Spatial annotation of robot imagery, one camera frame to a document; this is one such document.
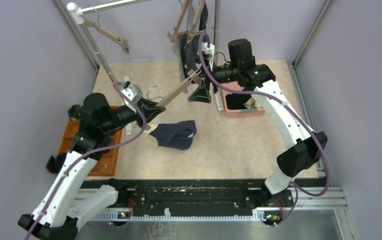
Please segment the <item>beige hanger holding grey underwear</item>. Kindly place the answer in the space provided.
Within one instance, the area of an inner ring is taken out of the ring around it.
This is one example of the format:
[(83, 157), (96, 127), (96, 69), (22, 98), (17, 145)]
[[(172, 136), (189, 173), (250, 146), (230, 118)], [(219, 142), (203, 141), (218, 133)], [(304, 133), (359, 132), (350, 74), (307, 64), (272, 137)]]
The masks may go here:
[(180, 1), (182, 3), (181, 10), (177, 16), (177, 19), (175, 21), (175, 24), (173, 25), (172, 31), (169, 31), (167, 33), (167, 38), (170, 40), (171, 43), (175, 43), (176, 45), (180, 45), (179, 36), (186, 36), (188, 34), (188, 28), (186, 30), (180, 31), (180, 27), (184, 21), (185, 14), (187, 13), (187, 10), (189, 9), (192, 0), (184, 0)]

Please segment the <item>black underwear white waistband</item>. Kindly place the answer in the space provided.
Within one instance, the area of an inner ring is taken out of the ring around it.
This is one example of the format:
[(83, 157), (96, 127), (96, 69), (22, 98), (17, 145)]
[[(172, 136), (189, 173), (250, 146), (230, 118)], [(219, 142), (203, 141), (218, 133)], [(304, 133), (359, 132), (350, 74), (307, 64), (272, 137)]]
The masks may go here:
[(252, 109), (254, 104), (248, 94), (227, 94), (225, 97), (226, 107), (229, 110)]

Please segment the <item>beige hanger holding pinstriped underwear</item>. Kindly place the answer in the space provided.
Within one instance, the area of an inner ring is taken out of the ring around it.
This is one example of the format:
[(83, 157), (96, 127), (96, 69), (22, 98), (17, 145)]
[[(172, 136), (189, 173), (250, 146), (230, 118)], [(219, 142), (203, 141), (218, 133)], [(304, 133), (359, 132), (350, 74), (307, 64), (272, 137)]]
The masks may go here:
[(194, 12), (194, 17), (191, 22), (192, 24), (189, 27), (187, 27), (187, 44), (190, 44), (193, 38), (197, 35), (197, 33), (200, 32), (198, 30), (198, 23), (200, 22), (201, 14), (203, 12), (204, 6), (206, 5), (206, 1), (200, 0), (198, 3), (198, 9)]

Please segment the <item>navy pinstriped underwear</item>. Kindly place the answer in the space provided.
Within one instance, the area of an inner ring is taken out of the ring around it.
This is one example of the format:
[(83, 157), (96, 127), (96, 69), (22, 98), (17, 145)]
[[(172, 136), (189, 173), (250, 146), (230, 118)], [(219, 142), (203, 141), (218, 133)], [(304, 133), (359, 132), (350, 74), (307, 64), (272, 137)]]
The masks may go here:
[[(194, 7), (190, 3), (186, 11), (186, 30), (188, 30), (193, 23), (194, 17), (196, 16)], [(207, 29), (207, 22), (209, 18), (209, 11), (207, 5), (204, 4), (198, 22), (196, 24), (195, 30), (205, 31)], [(196, 34), (194, 38), (187, 43), (187, 31), (183, 35), (179, 35), (179, 50), (180, 50), (180, 63), (179, 63), (179, 76), (180, 80), (183, 81), (188, 77), (188, 72), (190, 69), (196, 71), (197, 64), (200, 63), (198, 57), (198, 40), (200, 35)]]

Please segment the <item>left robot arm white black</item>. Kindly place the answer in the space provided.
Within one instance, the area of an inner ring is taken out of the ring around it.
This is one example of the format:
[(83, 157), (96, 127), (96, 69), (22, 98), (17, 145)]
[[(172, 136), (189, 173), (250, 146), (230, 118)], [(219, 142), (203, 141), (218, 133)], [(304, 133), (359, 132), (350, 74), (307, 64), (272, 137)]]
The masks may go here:
[(88, 95), (79, 109), (79, 129), (54, 183), (37, 208), (22, 215), (18, 225), (26, 238), (73, 240), (80, 229), (101, 210), (130, 203), (126, 183), (109, 179), (100, 188), (72, 205), (76, 193), (102, 155), (114, 148), (112, 135), (132, 122), (141, 129), (166, 108), (145, 98), (126, 98), (125, 105), (112, 108), (102, 93)]

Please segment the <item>dark patterned cloth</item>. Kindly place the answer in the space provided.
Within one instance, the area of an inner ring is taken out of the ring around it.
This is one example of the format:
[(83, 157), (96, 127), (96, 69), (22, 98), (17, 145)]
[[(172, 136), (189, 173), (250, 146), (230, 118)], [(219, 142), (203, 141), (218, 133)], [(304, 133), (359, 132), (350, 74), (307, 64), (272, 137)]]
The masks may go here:
[(74, 104), (67, 110), (68, 118), (71, 121), (80, 121), (82, 118), (82, 105), (80, 104)]

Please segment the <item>grey striped underwear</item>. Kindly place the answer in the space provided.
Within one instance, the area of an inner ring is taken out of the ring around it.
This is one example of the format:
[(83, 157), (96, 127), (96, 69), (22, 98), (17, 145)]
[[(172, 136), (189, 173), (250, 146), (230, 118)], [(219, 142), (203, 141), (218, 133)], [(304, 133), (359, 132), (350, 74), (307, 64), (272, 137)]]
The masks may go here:
[[(190, 27), (192, 24), (192, 20), (194, 17), (194, 7), (193, 2), (189, 6), (185, 17), (186, 17), (186, 29), (187, 27)], [(186, 47), (190, 46), (190, 43), (187, 43), (187, 35), (180, 35), (179, 36), (179, 45), (176, 45), (175, 43), (172, 43), (171, 49), (173, 53), (175, 54), (177, 60), (178, 60), (178, 70), (179, 70), (179, 82), (181, 83), (183, 80), (185, 80), (188, 75), (184, 70), (187, 70), (187, 55), (186, 55)]]

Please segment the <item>orange plastic tray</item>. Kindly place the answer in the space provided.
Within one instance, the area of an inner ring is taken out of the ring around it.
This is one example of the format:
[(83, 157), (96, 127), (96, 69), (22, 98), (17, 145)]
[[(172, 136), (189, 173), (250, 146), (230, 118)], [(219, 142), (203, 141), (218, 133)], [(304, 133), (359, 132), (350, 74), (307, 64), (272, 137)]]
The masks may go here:
[[(49, 172), (57, 174), (62, 169), (69, 147), (77, 131), (80, 121), (67, 121), (57, 156), (51, 156), (46, 164)], [(113, 148), (105, 151), (98, 163), (88, 174), (90, 177), (113, 177), (115, 175), (119, 149)]]

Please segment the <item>metal clothes rack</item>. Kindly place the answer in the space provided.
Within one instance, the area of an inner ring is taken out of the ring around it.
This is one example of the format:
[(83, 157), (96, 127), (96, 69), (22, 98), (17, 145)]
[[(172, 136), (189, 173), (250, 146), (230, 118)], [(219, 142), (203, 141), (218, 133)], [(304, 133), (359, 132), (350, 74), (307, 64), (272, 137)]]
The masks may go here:
[[(121, 84), (130, 82), (139, 86), (142, 91), (142, 98), (158, 103), (178, 84), (180, 84), (179, 63), (176, 61), (141, 61), (141, 62), (108, 62), (98, 46), (92, 30), (92, 27), (85, 25), (84, 17), (88, 13), (99, 13), (102, 9), (98, 6), (81, 8), (75, 2), (66, 4), (66, 11), (69, 13), (73, 22), (81, 29), (89, 48), (99, 64), (99, 73), (96, 77), (96, 89), (93, 93), (101, 93), (105, 95), (107, 102), (112, 108), (118, 108), (125, 105), (123, 100), (124, 94), (121, 92)], [(198, 87), (197, 83), (192, 83), (187, 90), (181, 92), (173, 101), (165, 108), (173, 107), (178, 110), (181, 116), (185, 115), (190, 104), (197, 102), (189, 102), (188, 97)], [(159, 114), (149, 123), (154, 123), (162, 118)], [(132, 122), (125, 127), (139, 128), (137, 122)]]

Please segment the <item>navy underwear cream waistband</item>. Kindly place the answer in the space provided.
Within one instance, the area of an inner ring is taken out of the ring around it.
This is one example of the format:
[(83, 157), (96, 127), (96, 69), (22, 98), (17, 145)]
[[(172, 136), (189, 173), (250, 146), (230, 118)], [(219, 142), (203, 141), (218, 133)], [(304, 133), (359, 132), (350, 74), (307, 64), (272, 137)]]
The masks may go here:
[(188, 150), (197, 134), (197, 127), (194, 120), (177, 123), (148, 123), (144, 133), (154, 137), (159, 147)]

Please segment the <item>pink plastic basket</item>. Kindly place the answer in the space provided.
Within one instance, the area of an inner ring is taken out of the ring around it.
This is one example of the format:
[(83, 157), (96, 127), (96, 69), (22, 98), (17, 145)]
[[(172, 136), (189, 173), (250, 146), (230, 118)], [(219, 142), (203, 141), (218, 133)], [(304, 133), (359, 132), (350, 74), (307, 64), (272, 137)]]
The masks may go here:
[(228, 119), (259, 117), (265, 114), (265, 110), (256, 107), (248, 94), (236, 94), (222, 88), (219, 88), (219, 92), (224, 105), (225, 117)]

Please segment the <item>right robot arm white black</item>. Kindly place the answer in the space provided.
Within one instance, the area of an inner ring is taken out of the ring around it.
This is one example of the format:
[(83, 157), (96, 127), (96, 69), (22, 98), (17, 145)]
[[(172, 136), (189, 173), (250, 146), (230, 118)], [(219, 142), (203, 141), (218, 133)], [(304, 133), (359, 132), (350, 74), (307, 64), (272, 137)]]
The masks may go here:
[(260, 199), (266, 206), (274, 206), (297, 175), (311, 168), (325, 155), (327, 136), (315, 132), (296, 113), (281, 90), (276, 76), (266, 64), (257, 64), (251, 43), (236, 39), (228, 43), (230, 61), (221, 66), (207, 66), (215, 56), (215, 47), (201, 37), (197, 54), (203, 77), (222, 90), (249, 95), (257, 102), (280, 133), (286, 151), (276, 158), (277, 168), (265, 180)]

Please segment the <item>beige clip hanger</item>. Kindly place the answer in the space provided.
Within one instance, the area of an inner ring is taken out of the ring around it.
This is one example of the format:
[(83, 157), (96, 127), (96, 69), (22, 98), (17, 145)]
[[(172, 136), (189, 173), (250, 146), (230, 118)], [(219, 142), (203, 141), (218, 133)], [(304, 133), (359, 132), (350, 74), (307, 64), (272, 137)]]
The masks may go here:
[(115, 42), (117, 45), (121, 47), (121, 49), (123, 50), (125, 54), (128, 55), (130, 53), (130, 45), (127, 38), (116, 35), (115, 33), (108, 30), (107, 28), (100, 26), (98, 22), (95, 22), (88, 17), (84, 16), (83, 19), (87, 27), (94, 28), (98, 33), (105, 36), (109, 40)]

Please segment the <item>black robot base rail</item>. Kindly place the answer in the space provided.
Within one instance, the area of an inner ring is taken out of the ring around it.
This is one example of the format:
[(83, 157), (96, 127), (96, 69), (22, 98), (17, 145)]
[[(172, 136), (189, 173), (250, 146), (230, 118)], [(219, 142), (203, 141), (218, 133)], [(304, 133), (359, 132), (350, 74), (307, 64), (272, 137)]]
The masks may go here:
[(111, 207), (131, 210), (134, 217), (241, 217), (258, 207), (291, 207), (294, 190), (272, 195), (265, 179), (158, 179), (87, 180), (81, 190), (103, 184), (120, 187), (119, 199)]

